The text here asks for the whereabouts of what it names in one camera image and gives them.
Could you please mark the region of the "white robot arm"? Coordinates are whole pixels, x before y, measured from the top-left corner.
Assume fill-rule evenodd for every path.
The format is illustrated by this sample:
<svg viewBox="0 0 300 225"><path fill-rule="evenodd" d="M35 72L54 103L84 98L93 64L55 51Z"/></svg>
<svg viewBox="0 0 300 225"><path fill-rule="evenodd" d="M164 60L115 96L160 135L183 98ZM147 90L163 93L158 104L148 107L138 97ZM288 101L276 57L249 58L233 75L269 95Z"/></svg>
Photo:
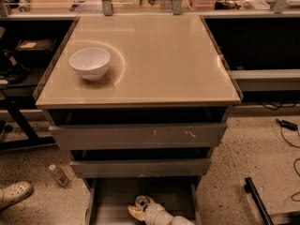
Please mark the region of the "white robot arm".
<svg viewBox="0 0 300 225"><path fill-rule="evenodd" d="M148 196L138 196L133 205L127 207L129 213L146 225L194 225L185 217L174 217L166 209Z"/></svg>

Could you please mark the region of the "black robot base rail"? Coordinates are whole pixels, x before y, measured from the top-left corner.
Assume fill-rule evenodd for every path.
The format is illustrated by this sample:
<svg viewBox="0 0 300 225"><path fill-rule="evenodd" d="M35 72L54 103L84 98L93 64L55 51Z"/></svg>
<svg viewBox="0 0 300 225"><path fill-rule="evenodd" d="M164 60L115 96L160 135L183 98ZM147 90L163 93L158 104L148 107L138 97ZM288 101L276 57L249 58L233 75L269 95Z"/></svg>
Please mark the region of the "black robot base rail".
<svg viewBox="0 0 300 225"><path fill-rule="evenodd" d="M244 190L250 193L262 217L264 225L300 225L300 212L285 212L270 215L263 200L250 177L245 178Z"/></svg>

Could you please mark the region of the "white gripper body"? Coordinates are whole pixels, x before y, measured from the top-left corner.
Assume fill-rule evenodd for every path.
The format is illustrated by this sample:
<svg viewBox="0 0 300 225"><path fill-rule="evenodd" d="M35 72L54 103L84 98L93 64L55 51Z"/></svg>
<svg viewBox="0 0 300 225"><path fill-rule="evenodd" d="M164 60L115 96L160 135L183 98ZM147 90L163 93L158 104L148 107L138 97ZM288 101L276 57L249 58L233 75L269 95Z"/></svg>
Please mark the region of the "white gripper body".
<svg viewBox="0 0 300 225"><path fill-rule="evenodd" d="M146 207L143 220L146 225L171 225L173 216L162 205L152 203Z"/></svg>

